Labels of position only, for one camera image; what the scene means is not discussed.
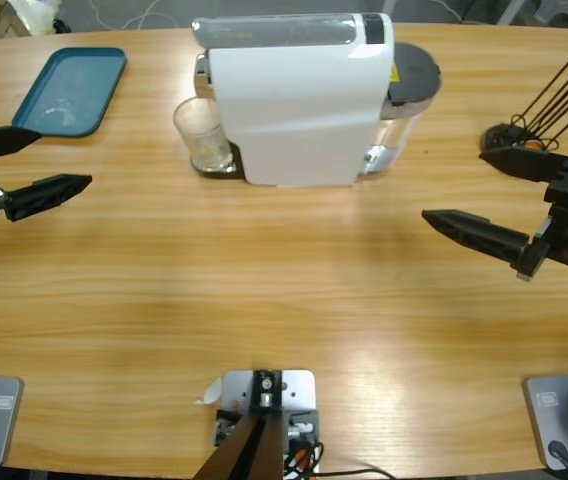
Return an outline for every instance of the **black cable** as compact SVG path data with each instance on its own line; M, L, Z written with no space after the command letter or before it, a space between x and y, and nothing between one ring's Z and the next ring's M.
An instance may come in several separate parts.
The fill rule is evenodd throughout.
M476 3L477 0L471 0L470 2L468 2L468 5L466 5L466 8L462 12L462 15L460 15L460 17L462 17L462 22L466 20L466 16L471 12L471 9L475 6Z
M379 473L383 475L384 478L388 478L389 480L396 480L393 475L388 473L381 468L362 468L360 470L348 470L343 472L325 472L325 473L315 473L315 472L307 472L302 474L299 478L310 478L310 477L343 477L346 475L359 475L362 473Z
M304 455L298 458L298 453L303 451ZM317 442L311 444L308 441L299 442L299 447L295 450L289 452L285 462L284 462L284 476L288 476L292 473L297 473L298 475L294 480L302 480L312 477L342 477L347 475L359 475L364 473L377 473L382 475L384 478L389 480L396 480L396 478L381 468L368 467L361 468L358 470L346 470L337 472L315 472L315 467L320 463L322 455L324 454L324 444L322 442Z

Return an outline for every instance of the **wood grain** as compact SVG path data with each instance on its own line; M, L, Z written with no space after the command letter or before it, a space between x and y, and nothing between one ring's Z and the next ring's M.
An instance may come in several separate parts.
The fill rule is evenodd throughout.
M195 400L259 367L315 372L324 468L540 467L521 384L568 373L568 267L517 281L420 212L536 229L544 185L493 170L477 142L568 58L568 31L400 25L397 38L434 55L440 95L391 171L308 189L191 170L171 122L193 94L187 30L0 40L0 125L58 48L129 60L93 135L0 158L7 189L94 177L59 209L0 218L0 375L25 382L9 465L190 477L212 452L214 409Z

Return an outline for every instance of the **wire bundle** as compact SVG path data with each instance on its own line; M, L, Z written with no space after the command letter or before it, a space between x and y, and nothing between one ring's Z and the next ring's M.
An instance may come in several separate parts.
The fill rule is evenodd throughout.
M390 473L376 467L337 472L316 472L315 468L319 465L322 455L324 455L324 444L322 442L311 444L311 442L304 440L296 442L295 446L297 448L292 448L284 460L284 478L287 480L343 477L348 475L362 475L365 473L376 473L381 475L383 478L396 480L396 478Z

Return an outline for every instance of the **white coffee machine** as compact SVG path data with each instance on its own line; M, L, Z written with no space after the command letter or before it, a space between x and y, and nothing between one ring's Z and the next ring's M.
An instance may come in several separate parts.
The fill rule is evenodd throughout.
M356 180L389 90L387 15L200 18L193 32L206 49L197 96L215 99L233 150L233 167L214 176L278 186Z

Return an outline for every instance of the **plastic tray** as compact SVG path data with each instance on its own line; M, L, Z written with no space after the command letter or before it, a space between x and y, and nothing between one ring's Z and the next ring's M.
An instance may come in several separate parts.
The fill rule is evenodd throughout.
M13 117L42 135L83 137L99 127L126 65L119 48L63 48L46 62Z

